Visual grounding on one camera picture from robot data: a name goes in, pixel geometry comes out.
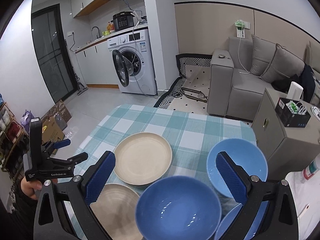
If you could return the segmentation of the person's left hand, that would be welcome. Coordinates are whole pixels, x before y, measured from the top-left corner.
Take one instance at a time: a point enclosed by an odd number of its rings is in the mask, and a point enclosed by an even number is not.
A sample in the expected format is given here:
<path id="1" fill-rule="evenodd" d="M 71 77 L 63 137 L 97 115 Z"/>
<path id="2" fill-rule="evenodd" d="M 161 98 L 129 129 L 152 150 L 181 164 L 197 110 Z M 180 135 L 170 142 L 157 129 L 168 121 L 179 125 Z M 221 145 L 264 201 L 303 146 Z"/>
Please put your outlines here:
<path id="1" fill-rule="evenodd" d="M 35 191 L 41 191 L 42 183 L 38 180 L 27 181 L 24 177 L 21 180 L 21 190 L 22 192 L 33 200 L 37 200 Z"/>

